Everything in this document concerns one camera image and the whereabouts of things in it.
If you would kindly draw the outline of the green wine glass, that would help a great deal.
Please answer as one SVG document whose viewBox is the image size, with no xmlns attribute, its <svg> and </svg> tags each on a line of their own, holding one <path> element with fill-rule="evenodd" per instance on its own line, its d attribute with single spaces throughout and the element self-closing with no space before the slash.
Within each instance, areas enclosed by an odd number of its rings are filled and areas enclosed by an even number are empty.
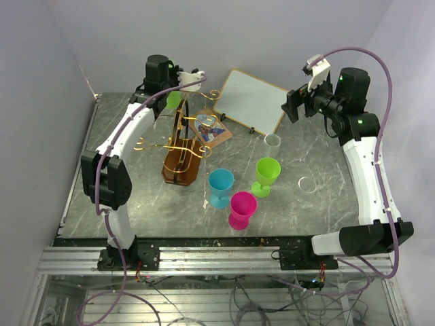
<svg viewBox="0 0 435 326">
<path fill-rule="evenodd" d="M 271 185 L 276 182 L 281 173 L 280 163 L 270 157 L 261 158 L 256 164 L 256 180 L 251 186 L 251 192 L 258 198 L 265 198 L 271 192 Z"/>
<path fill-rule="evenodd" d="M 173 110 L 176 109 L 181 100 L 181 93 L 179 91 L 172 91 L 169 93 L 167 97 L 167 105 L 166 108 Z"/>
</svg>

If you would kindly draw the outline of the gold wine glass rack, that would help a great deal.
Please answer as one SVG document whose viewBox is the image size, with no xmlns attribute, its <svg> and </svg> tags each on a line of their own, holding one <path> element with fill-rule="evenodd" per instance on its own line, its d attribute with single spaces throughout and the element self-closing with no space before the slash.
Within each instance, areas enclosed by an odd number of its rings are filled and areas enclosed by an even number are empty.
<svg viewBox="0 0 435 326">
<path fill-rule="evenodd" d="M 196 180 L 199 165 L 203 158 L 212 154 L 212 148 L 201 143 L 198 137 L 188 136 L 195 117 L 190 115 L 188 97 L 182 95 L 175 110 L 173 126 L 167 144 L 168 149 L 163 162 L 162 177 L 165 183 L 189 186 Z"/>
</svg>

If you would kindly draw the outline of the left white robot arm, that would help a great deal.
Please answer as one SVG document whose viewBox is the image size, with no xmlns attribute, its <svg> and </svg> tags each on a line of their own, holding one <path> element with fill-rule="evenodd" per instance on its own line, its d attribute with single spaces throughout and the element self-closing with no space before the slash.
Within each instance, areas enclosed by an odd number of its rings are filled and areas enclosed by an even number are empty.
<svg viewBox="0 0 435 326">
<path fill-rule="evenodd" d="M 138 138 L 165 109 L 168 95 L 200 84 L 203 76 L 198 69 L 184 71 L 167 56 L 148 56 L 143 81 L 130 96 L 121 121 L 96 150 L 84 151 L 81 156 L 83 190 L 103 218 L 107 231 L 104 252 L 111 266 L 130 270 L 139 260 L 137 237 L 126 208 L 133 184 L 125 161 Z"/>
</svg>

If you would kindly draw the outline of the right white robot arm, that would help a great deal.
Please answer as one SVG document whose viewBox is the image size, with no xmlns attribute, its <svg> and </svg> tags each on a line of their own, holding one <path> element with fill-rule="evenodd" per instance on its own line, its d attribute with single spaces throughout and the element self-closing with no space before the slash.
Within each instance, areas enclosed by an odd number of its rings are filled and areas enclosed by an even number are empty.
<svg viewBox="0 0 435 326">
<path fill-rule="evenodd" d="M 413 235 L 414 228 L 410 221 L 402 221 L 387 182 L 378 180 L 386 173 L 376 145 L 379 119 L 365 110 L 370 77 L 365 70 L 346 67 L 334 86 L 328 68 L 305 67 L 303 71 L 310 76 L 309 82 L 289 91 L 281 108 L 293 123 L 298 121 L 299 106 L 306 117 L 323 115 L 324 126 L 333 130 L 345 155 L 358 199 L 359 224 L 312 237 L 312 245 L 299 253 L 301 264 L 312 269 L 324 255 L 391 253 Z"/>
</svg>

